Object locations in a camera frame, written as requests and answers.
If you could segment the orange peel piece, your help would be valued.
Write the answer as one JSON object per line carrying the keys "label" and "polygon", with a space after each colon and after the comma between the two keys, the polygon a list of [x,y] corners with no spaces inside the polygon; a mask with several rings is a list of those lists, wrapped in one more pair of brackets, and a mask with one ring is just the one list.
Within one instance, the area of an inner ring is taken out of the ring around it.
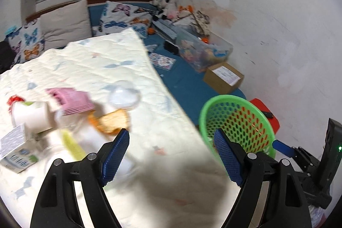
{"label": "orange peel piece", "polygon": [[98,132],[106,135],[116,136],[120,130],[129,130],[130,117],[125,109],[118,109],[101,117],[95,116],[95,111],[91,111],[87,120]]}

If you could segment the pink snack wrapper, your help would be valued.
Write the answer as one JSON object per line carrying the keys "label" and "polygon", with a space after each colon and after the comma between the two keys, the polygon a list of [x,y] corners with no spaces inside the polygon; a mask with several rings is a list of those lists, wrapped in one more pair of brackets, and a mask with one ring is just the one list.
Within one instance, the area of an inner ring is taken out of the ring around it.
{"label": "pink snack wrapper", "polygon": [[95,105],[87,92],[78,91],[70,87],[47,88],[45,91],[61,106],[61,114],[63,116],[84,113],[95,109]]}

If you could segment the clear plastic dome lid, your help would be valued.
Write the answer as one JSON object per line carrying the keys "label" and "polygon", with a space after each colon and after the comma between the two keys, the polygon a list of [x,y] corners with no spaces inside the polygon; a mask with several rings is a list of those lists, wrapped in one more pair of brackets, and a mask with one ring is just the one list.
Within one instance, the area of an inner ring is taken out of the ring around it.
{"label": "clear plastic dome lid", "polygon": [[119,80],[109,88],[108,103],[117,109],[133,109],[141,99],[141,93],[128,80]]}

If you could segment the red mesh net bag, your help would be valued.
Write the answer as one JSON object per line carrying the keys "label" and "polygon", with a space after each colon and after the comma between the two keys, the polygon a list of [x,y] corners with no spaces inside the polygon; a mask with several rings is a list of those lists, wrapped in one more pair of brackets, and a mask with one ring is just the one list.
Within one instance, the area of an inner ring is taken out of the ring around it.
{"label": "red mesh net bag", "polygon": [[13,95],[11,96],[8,100],[7,100],[7,105],[9,106],[9,111],[11,111],[12,109],[12,106],[14,103],[16,102],[25,102],[25,99],[24,98],[21,98],[17,95]]}

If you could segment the yellow wrapper strip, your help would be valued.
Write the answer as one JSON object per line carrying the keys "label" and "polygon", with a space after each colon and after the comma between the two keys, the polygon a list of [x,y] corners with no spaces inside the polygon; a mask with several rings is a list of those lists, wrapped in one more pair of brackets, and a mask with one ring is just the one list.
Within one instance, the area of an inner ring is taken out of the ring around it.
{"label": "yellow wrapper strip", "polygon": [[64,147],[70,152],[72,157],[76,161],[82,160],[86,156],[86,153],[73,138],[72,133],[66,129],[61,129],[60,134]]}

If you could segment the red plastic stool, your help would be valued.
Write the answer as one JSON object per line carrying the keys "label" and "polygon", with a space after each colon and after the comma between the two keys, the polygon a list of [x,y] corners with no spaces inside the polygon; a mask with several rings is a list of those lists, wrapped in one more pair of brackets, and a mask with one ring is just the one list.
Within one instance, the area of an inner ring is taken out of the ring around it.
{"label": "red plastic stool", "polygon": [[269,108],[258,98],[254,98],[250,100],[250,102],[256,106],[268,119],[270,122],[271,127],[273,128],[274,134],[276,134],[280,128],[280,123],[275,115],[269,110]]}

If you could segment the black remote control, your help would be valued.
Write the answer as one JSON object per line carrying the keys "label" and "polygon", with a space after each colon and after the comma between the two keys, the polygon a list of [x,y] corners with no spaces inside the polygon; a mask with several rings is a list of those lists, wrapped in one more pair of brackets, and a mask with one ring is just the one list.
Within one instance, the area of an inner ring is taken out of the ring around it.
{"label": "black remote control", "polygon": [[263,111],[264,116],[268,119],[272,119],[274,116],[271,112]]}

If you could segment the green plastic mesh basket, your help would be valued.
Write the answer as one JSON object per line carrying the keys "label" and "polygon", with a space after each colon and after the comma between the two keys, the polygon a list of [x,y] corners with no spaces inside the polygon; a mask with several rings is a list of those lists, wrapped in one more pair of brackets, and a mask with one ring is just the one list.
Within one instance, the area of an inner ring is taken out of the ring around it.
{"label": "green plastic mesh basket", "polygon": [[208,100],[199,116],[199,130],[204,143],[218,157],[214,133],[222,129],[232,142],[246,152],[263,151],[275,158],[274,130],[266,116],[251,102],[233,95],[219,95]]}

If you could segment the small milk carton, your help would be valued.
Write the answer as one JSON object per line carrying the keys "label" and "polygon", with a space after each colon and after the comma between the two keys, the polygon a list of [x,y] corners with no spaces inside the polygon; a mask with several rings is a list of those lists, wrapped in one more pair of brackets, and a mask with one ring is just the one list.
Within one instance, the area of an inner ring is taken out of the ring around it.
{"label": "small milk carton", "polygon": [[1,165],[20,173],[39,161],[37,143],[24,124],[1,138]]}

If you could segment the white paper cup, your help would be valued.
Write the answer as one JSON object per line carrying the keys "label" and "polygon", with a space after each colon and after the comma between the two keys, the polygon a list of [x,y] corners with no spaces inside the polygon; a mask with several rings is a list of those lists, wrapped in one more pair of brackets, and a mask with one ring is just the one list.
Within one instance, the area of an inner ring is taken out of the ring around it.
{"label": "white paper cup", "polygon": [[14,126],[23,124],[35,134],[53,128],[52,113],[47,102],[17,101],[12,104],[10,113]]}

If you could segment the white quilted blanket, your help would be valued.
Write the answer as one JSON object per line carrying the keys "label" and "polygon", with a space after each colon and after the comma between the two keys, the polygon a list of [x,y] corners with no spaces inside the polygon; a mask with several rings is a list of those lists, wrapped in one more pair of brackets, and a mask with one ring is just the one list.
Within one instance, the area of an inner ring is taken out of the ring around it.
{"label": "white quilted blanket", "polygon": [[140,102],[130,110],[126,157],[134,169],[115,178],[106,196],[123,227],[220,227],[239,192],[198,130],[172,97],[131,29],[69,43],[1,74],[1,135],[12,128],[7,101],[20,96],[58,103],[46,90],[70,87],[89,93],[97,115],[114,111],[114,84],[131,82]]}

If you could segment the brown cardboard box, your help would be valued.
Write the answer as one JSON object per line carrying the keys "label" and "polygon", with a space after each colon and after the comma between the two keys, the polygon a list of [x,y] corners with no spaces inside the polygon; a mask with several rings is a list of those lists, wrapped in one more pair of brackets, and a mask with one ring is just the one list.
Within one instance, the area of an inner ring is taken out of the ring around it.
{"label": "brown cardboard box", "polygon": [[227,62],[221,62],[206,70],[203,81],[218,94],[230,94],[239,88],[244,77]]}

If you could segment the clear plastic storage bin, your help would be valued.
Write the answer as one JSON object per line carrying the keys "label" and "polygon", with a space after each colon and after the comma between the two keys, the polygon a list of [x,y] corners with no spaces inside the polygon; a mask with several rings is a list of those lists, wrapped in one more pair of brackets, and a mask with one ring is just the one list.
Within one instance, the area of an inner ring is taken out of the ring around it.
{"label": "clear plastic storage bin", "polygon": [[196,72],[205,72],[208,67],[225,62],[233,51],[232,44],[212,32],[203,40],[190,28],[176,30],[180,57]]}

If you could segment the colourful picture book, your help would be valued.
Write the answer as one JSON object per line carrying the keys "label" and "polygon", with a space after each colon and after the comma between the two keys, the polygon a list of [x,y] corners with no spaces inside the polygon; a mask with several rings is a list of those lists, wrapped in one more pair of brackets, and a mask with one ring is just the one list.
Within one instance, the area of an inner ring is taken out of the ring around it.
{"label": "colourful picture book", "polygon": [[167,71],[171,70],[176,62],[176,59],[174,58],[170,58],[157,53],[150,53],[149,58],[153,66],[156,66]]}

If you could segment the butterfly pillow left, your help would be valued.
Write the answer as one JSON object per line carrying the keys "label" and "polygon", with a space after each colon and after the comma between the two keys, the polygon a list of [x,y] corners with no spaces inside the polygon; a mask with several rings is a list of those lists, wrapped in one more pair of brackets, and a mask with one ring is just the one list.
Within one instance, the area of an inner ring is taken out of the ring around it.
{"label": "butterfly pillow left", "polygon": [[5,40],[16,53],[12,65],[22,64],[37,58],[45,51],[40,18],[30,21],[8,34]]}

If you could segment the butterfly pillow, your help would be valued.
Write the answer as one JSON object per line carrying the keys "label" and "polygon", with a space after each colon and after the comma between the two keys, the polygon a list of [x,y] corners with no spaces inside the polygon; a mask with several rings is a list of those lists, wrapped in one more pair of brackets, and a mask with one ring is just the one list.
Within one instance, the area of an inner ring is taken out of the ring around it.
{"label": "butterfly pillow", "polygon": [[132,28],[141,39],[146,39],[153,14],[153,10],[144,7],[106,1],[94,35],[99,37]]}
{"label": "butterfly pillow", "polygon": [[16,53],[12,65],[22,64],[37,58],[45,51],[40,18],[30,21],[8,34],[5,40]]}

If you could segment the beige pillow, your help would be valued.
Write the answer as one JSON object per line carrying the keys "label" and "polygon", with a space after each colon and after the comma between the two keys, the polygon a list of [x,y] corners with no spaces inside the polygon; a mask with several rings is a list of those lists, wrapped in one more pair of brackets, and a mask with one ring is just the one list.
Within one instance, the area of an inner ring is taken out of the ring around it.
{"label": "beige pillow", "polygon": [[45,50],[62,48],[70,42],[92,37],[86,0],[41,15],[40,24]]}

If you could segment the plush toy pile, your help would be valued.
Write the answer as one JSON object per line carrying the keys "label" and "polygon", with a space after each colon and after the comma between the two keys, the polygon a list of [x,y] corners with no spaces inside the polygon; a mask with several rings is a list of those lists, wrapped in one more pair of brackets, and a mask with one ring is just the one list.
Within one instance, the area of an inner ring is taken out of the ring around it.
{"label": "plush toy pile", "polygon": [[210,33],[210,18],[199,10],[195,10],[191,5],[178,6],[176,0],[152,0],[150,5],[156,7],[152,19],[169,20],[176,23],[190,18],[190,25],[193,26],[196,32],[204,35]]}

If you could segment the butterfly pillow right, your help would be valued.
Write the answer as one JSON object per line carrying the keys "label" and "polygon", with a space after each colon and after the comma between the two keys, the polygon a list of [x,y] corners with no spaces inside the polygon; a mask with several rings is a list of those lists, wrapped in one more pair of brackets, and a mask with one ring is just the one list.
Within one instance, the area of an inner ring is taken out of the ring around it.
{"label": "butterfly pillow right", "polygon": [[153,14],[153,10],[144,7],[106,1],[94,35],[99,37],[132,28],[141,39],[146,39]]}

